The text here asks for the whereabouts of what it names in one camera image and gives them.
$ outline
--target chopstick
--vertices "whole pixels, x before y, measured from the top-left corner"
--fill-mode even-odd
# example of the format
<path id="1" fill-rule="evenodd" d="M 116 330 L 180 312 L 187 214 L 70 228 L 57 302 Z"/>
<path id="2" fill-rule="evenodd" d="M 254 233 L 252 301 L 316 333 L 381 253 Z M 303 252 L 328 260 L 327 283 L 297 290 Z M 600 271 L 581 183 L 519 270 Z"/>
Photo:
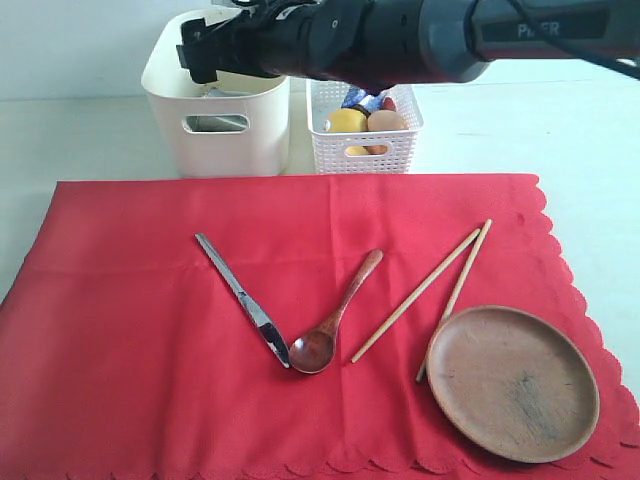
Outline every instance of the chopstick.
<path id="1" fill-rule="evenodd" d="M 447 258 L 445 258 L 440 265 L 436 267 L 436 269 L 431 272 L 431 274 L 424 279 L 424 281 L 418 285 L 418 287 L 405 299 L 404 302 L 400 304 L 398 308 L 389 316 L 385 322 L 380 325 L 380 327 L 374 332 L 373 335 L 365 342 L 365 344 L 358 350 L 358 352 L 351 358 L 351 363 L 356 363 L 362 355 L 365 354 L 369 348 L 386 332 L 391 325 L 409 308 L 409 306 L 425 291 L 425 289 L 431 285 L 436 278 L 444 272 L 444 270 L 451 265 L 451 263 L 467 248 L 471 243 L 476 239 L 476 237 L 480 234 L 481 230 L 476 228 L 467 238 L 465 238 L 460 245 L 456 247 L 456 249 L 449 254 Z"/>
<path id="2" fill-rule="evenodd" d="M 473 247 L 471 248 L 471 253 L 469 254 L 469 258 L 467 258 L 467 261 L 465 262 L 464 267 L 462 267 L 462 271 L 460 272 L 460 276 L 458 277 L 458 281 L 456 282 L 456 285 L 453 287 L 453 292 L 451 293 L 451 296 L 449 297 L 449 301 L 447 302 L 447 306 L 445 307 L 444 312 L 442 313 L 442 317 L 440 317 L 440 322 L 442 322 L 449 315 L 451 315 L 451 312 L 453 311 L 453 307 L 455 306 L 456 301 L 458 300 L 458 296 L 460 295 L 460 291 L 462 290 L 462 287 L 464 286 L 464 282 L 467 280 L 467 276 L 469 275 L 469 272 L 471 271 L 471 267 L 473 266 L 473 262 L 475 261 L 476 257 L 478 256 L 478 252 L 480 251 L 480 247 L 482 246 L 482 243 L 484 242 L 484 239 L 486 238 L 487 233 L 489 233 L 489 229 L 491 228 L 491 224 L 492 223 L 493 223 L 493 220 L 491 220 L 489 218 L 489 219 L 487 219 L 487 221 L 482 226 L 482 230 L 480 231 L 480 235 L 478 235 L 478 238 L 476 239 L 475 243 L 473 244 Z M 429 351 L 427 349 L 427 351 L 424 354 L 424 360 L 420 364 L 420 370 L 418 370 L 418 374 L 416 375 L 416 382 L 421 382 L 422 379 L 424 378 L 424 374 L 427 371 L 427 357 L 428 357 L 428 355 L 429 355 Z"/>

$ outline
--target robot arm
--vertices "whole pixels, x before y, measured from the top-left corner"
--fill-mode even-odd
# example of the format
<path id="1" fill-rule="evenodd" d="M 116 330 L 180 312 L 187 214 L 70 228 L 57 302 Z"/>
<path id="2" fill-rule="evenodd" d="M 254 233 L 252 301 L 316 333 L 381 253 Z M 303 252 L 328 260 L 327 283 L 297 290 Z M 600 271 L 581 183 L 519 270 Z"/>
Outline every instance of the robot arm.
<path id="1" fill-rule="evenodd" d="M 582 58 L 640 79 L 640 0 L 232 0 L 231 20 L 182 25 L 196 83 L 216 71 L 338 80 L 377 93 L 464 83 L 496 59 Z"/>

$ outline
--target knife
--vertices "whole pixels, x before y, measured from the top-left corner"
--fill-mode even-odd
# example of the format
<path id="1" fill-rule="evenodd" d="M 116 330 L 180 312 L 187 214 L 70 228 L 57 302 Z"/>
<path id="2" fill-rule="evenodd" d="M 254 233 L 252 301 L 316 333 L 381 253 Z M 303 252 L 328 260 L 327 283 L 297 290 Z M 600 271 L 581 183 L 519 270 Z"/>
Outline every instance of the knife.
<path id="1" fill-rule="evenodd" d="M 240 282 L 235 277 L 235 275 L 231 272 L 231 269 L 226 264 L 226 262 L 222 259 L 217 250 L 213 247 L 209 239 L 205 236 L 204 233 L 196 233 L 196 239 L 200 243 L 200 246 L 205 251 L 207 256 L 211 259 L 215 267 L 222 275 L 222 278 L 225 279 L 233 293 L 238 298 L 240 305 L 244 308 L 244 311 L 247 312 L 247 315 L 253 322 L 253 324 L 258 328 L 260 335 L 267 342 L 269 348 L 275 353 L 278 360 L 284 365 L 285 368 L 289 368 L 289 348 L 282 338 L 282 334 L 276 327 L 273 320 L 269 318 L 269 315 L 265 313 L 265 311 L 258 305 L 258 303 L 249 296 L 249 294 L 242 288 Z"/>

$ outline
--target white table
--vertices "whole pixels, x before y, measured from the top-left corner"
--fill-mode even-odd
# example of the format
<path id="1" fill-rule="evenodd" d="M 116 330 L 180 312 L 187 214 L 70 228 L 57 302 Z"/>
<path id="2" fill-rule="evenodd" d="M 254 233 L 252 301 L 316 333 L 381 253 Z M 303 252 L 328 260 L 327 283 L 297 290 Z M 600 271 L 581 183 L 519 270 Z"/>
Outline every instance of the white table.
<path id="1" fill-rule="evenodd" d="M 304 93 L 292 163 L 311 173 Z M 575 285 L 640 398 L 640 83 L 595 79 L 418 86 L 427 125 L 414 172 L 533 172 Z M 0 298 L 58 180 L 175 177 L 146 98 L 0 103 Z"/>

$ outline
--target white plastic bin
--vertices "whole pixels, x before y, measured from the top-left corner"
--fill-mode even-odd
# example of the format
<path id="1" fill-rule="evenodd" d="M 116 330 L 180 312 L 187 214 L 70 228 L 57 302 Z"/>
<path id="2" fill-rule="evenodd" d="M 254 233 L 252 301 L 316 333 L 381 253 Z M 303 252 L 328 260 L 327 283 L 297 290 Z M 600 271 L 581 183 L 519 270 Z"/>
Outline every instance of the white plastic bin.
<path id="1" fill-rule="evenodd" d="M 181 24 L 205 17 L 207 24 L 232 18 L 239 9 L 214 6 L 173 18 L 164 28 L 142 74 L 153 114 L 185 177 L 272 176 L 289 156 L 290 80 L 218 72 L 218 81 L 194 83 L 180 66 L 176 45 Z M 204 98 L 212 87 L 247 96 Z M 194 116 L 244 117 L 240 131 L 202 132 L 190 128 Z"/>
<path id="2" fill-rule="evenodd" d="M 342 105 L 349 85 L 307 80 L 307 123 L 313 142 L 317 173 L 407 173 L 424 121 L 413 87 L 396 85 L 389 91 L 408 129 L 393 132 L 327 133 L 324 124 Z M 384 145 L 382 155 L 347 154 L 350 146 Z"/>

